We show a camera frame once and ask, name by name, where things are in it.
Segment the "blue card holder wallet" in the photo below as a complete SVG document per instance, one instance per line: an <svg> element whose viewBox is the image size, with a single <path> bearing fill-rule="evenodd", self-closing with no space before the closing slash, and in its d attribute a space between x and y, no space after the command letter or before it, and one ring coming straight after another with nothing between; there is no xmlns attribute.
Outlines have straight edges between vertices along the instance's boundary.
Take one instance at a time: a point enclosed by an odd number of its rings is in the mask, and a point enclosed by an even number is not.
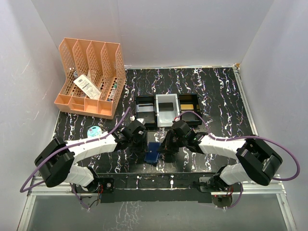
<svg viewBox="0 0 308 231"><path fill-rule="evenodd" d="M159 148L161 143L159 142L149 142L147 152L144 157L145 163L156 165L160 156Z"/></svg>

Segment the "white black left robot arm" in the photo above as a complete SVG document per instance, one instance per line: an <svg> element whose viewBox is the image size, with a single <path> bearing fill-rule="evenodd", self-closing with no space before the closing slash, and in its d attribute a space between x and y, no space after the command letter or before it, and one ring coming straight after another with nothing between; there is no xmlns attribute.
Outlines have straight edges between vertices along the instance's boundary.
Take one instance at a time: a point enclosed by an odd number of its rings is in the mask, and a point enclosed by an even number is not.
<svg viewBox="0 0 308 231"><path fill-rule="evenodd" d="M44 183L48 188L63 182L79 185L87 192L97 192L101 183L91 167L81 167L77 162L97 154L112 153L126 148L141 150L145 140L145 121L135 119L127 127L117 128L111 134L104 132L92 139L64 141L56 137L35 159Z"/></svg>

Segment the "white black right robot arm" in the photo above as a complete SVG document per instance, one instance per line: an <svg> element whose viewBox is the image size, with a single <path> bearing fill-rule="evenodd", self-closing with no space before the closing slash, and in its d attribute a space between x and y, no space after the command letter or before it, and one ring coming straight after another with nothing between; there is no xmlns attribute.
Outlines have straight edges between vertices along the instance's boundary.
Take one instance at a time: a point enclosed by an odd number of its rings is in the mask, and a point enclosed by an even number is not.
<svg viewBox="0 0 308 231"><path fill-rule="evenodd" d="M227 141L206 132L195 132L183 120L173 123L158 151L175 154L181 147L194 153L218 154L238 160L237 164L222 166L206 182L198 182L215 191L225 191L235 183L249 180L267 186L282 164L282 158L263 140L252 137Z"/></svg>

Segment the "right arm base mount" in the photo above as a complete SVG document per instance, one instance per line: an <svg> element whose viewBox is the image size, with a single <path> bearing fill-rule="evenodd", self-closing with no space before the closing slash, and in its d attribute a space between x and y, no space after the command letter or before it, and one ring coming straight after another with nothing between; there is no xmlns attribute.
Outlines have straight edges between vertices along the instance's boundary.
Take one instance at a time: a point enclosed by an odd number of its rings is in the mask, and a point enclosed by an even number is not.
<svg viewBox="0 0 308 231"><path fill-rule="evenodd" d="M202 193L215 193L215 192L240 192L241 186L239 184L228 185L223 180L214 177L200 177L198 180L193 181L192 187L196 188Z"/></svg>

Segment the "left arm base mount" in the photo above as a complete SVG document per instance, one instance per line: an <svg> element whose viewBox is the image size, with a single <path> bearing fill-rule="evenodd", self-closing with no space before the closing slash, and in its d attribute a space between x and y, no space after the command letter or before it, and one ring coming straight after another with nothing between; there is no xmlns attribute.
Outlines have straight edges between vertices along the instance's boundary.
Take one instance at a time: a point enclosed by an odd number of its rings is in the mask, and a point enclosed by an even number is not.
<svg viewBox="0 0 308 231"><path fill-rule="evenodd" d="M115 180L110 177L95 176L94 180L87 186L73 184L77 193L113 193L115 189Z"/></svg>

